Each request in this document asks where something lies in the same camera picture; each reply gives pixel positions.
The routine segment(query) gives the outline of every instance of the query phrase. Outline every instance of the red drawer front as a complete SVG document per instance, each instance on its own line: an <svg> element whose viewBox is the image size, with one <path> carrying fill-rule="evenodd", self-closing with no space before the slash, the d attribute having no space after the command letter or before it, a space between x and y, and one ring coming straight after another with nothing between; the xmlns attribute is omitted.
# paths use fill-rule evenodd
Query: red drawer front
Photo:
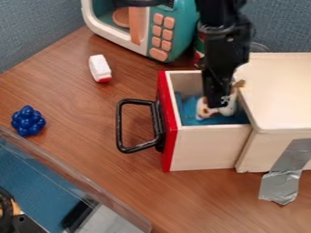
<svg viewBox="0 0 311 233"><path fill-rule="evenodd" d="M166 143L164 147L164 152L162 154L163 171L169 172L171 168L178 130L165 71L158 72L158 83L156 92L157 98L160 99L161 106L163 108L163 118L166 124Z"/></svg>

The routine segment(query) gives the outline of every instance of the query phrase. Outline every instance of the white toy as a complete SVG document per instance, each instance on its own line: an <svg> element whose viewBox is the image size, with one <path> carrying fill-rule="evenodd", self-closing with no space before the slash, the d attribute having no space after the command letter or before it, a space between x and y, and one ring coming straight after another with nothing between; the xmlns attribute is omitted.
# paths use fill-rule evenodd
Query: white toy
<svg viewBox="0 0 311 233"><path fill-rule="evenodd" d="M201 97L196 104L196 119L202 120L205 118L213 117L214 115L223 115L223 116L232 116L236 111L236 98L237 98L237 89L245 85L244 80L240 80L237 83L234 83L231 90L231 95L228 96L228 99L223 99L227 101L228 105L219 107L219 108L209 108L207 104L207 98Z"/></svg>
<svg viewBox="0 0 311 233"><path fill-rule="evenodd" d="M112 79L111 69L103 55L90 56L88 64L96 82L105 83Z"/></svg>

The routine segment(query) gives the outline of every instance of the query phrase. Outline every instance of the wooden tabletop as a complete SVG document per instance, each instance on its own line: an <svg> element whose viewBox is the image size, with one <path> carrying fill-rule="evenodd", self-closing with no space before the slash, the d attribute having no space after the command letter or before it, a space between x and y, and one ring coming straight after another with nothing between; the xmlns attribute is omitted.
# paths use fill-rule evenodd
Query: wooden tabletop
<svg viewBox="0 0 311 233"><path fill-rule="evenodd" d="M90 75L88 57L96 54L104 54L112 68L108 84ZM189 60L160 64L84 27L0 75L0 125L12 129L11 115L26 104L40 110L47 126L29 140L151 220L155 232L309 232L310 172L301 178L297 200L280 207L258 200L262 174L163 173L154 149L131 155L116 149L116 103L155 99L156 72L172 69L193 67ZM125 108L124 118L127 144L152 137L146 109Z"/></svg>

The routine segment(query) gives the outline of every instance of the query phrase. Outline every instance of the white eraser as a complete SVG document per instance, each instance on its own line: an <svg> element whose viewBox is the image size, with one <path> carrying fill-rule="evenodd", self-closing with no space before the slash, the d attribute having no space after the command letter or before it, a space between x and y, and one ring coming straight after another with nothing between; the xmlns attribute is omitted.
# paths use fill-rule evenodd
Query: white eraser
<svg viewBox="0 0 311 233"><path fill-rule="evenodd" d="M88 64L96 82L108 82L111 80L111 69L103 55L90 56Z"/></svg>

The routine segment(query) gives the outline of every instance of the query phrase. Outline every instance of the wooden box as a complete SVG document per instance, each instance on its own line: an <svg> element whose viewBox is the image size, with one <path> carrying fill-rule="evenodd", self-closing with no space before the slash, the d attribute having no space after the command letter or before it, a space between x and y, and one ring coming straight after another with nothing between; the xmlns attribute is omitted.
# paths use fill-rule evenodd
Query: wooden box
<svg viewBox="0 0 311 233"><path fill-rule="evenodd" d="M252 54L236 72L253 132L237 172L270 170L294 139L311 138L311 53ZM305 169L311 169L309 162Z"/></svg>
<svg viewBox="0 0 311 233"><path fill-rule="evenodd" d="M166 123L164 171L234 167L252 127L248 124L183 126L175 92L182 96L202 94L201 71L159 73L157 98Z"/></svg>

